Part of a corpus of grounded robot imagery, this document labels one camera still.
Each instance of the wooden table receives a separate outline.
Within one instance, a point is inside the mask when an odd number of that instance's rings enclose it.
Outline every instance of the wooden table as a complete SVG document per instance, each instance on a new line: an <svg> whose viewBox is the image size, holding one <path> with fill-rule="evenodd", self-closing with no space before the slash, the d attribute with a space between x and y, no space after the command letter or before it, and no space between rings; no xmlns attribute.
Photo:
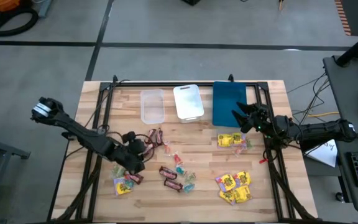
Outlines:
<svg viewBox="0 0 358 224"><path fill-rule="evenodd" d="M281 80L268 82L275 115L291 116L290 104ZM85 82L78 105L76 121L84 125L96 106L100 82ZM140 91L163 89L165 122L147 125L140 120ZM174 168L172 157L164 155L163 147L156 149L154 158L146 163L140 174L144 180L133 192L116 196L109 175L114 163L103 161L99 181L94 222L268 222L277 221L272 186L267 164L259 164L265 150L262 134L252 129L246 136L253 148L236 157L231 150L218 149L216 127L211 124L211 87L200 87L204 105L201 121L181 124L177 118L172 87L117 87L114 90L109 125L112 131L146 134L151 128L161 128L164 140L170 142L185 163L185 169L196 172L196 188L190 194L178 193L163 185L161 166ZM247 87L247 103L255 103L255 90ZM79 148L77 142L70 143L68 153ZM301 151L295 148L283 150L290 188L298 200L312 215L317 217L313 196ZM52 218L56 218L69 206L80 190L86 150L70 156L64 165ZM219 187L214 178L224 173L250 172L253 199L230 205L218 197ZM280 194L283 208L285 199ZM83 215L87 213L87 204Z"/></svg>

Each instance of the desk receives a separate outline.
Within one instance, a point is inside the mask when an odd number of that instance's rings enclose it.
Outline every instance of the desk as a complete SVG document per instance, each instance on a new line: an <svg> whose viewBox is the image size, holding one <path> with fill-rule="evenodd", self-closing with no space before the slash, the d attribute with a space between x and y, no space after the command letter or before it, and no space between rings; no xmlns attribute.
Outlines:
<svg viewBox="0 0 358 224"><path fill-rule="evenodd" d="M324 58L323 62L339 114L342 119L352 122L358 133L358 59L352 59L344 68L337 66L332 57ZM358 211L358 187L347 158L348 152L358 152L358 138L351 143L336 142L336 145L339 162L343 167L341 178L345 178L345 181L341 182L342 192L345 199L348 199L348 202L352 201Z"/></svg>
<svg viewBox="0 0 358 224"><path fill-rule="evenodd" d="M100 82L85 82L76 121L84 125L91 116L98 96ZM283 81L268 81L270 97L275 114L291 116ZM163 89L165 122L147 125L140 120L140 91ZM94 211L94 222L268 222L276 221L275 204L267 164L259 164L264 151L264 140L254 129L247 134L253 148L242 152L239 157L227 149L216 147L217 127L211 124L211 87L200 87L204 105L201 121L181 124L177 118L173 87L117 87L113 93L109 114L111 131L147 133L160 127L164 139L170 141L172 151L178 151L185 168L196 172L196 188L190 194L177 193L163 185L158 173L160 166L174 167L173 158L157 148L154 158L146 163L140 174L144 180L133 192L115 196L114 184L110 179L113 163L103 161L99 180L98 196ZM247 102L255 103L255 90L247 87ZM67 153L79 148L71 142ZM283 151L290 187L299 201L314 216L317 216L313 196L303 158L299 149ZM53 207L52 218L60 216L80 190L86 150L70 156L64 164ZM224 173L248 170L251 174L250 187L253 199L231 206L218 197L219 187L214 178Z"/></svg>

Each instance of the black floor line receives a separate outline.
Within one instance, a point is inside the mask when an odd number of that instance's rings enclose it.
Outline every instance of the black floor line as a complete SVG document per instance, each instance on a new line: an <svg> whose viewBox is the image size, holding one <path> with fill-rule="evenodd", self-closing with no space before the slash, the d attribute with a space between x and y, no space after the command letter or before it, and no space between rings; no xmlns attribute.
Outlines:
<svg viewBox="0 0 358 224"><path fill-rule="evenodd" d="M107 23L109 22L110 12L111 12L113 2L114 2L114 0L109 0L109 2L107 3L106 12L104 12L103 21L102 21L102 24L100 26L98 39L97 39L96 45L95 45L95 47L93 49L91 61L89 63L89 67L88 67L88 71L86 71L85 81L91 81L92 80L94 67L96 65L96 61L98 60L100 47L101 47L101 44L102 44L102 41L103 41L104 33L106 32Z"/></svg>
<svg viewBox="0 0 358 224"><path fill-rule="evenodd" d="M346 51L343 46L297 45L244 45L244 44L162 44L162 43L102 43L102 47L150 48L150 49L233 49L233 50L317 50Z"/></svg>
<svg viewBox="0 0 358 224"><path fill-rule="evenodd" d="M54 46L54 47L94 47L96 42L45 42L45 41L5 41L0 45L10 46Z"/></svg>

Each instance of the concrete floor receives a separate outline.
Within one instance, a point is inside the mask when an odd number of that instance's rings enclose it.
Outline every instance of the concrete floor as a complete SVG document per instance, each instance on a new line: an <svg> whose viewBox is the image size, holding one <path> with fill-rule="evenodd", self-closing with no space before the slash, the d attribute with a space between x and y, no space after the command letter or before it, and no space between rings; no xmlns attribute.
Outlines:
<svg viewBox="0 0 358 224"><path fill-rule="evenodd" d="M358 40L344 34L334 0L285 1L282 12L277 4L203 0L190 7L179 0L115 0L103 42L340 47ZM0 40L96 42L107 5L108 0L55 0L48 17L32 30ZM7 26L25 19L20 16ZM32 152L28 161L11 160L0 187L0 218L8 223L47 217L67 142L56 128L32 122L30 111L40 96L49 96L74 116L92 53L93 47L0 45L0 141ZM238 80L284 80L292 90L324 72L323 57L341 53L102 47L92 80L113 75L130 80L222 80L232 73ZM293 110L307 106L311 88L288 95ZM321 97L326 103L312 113L336 111L329 88ZM352 205L335 201L333 194L340 189L335 177L311 177L310 182L320 218L358 222Z"/></svg>

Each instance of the blue tray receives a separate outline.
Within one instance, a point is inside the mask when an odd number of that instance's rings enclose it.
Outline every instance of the blue tray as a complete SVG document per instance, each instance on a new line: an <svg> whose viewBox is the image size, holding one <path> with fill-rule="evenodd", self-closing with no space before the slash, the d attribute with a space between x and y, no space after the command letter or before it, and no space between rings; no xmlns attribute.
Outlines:
<svg viewBox="0 0 358 224"><path fill-rule="evenodd" d="M244 83L214 82L212 124L238 128L239 125L231 113L232 110L245 115L237 102L247 104L247 87Z"/></svg>

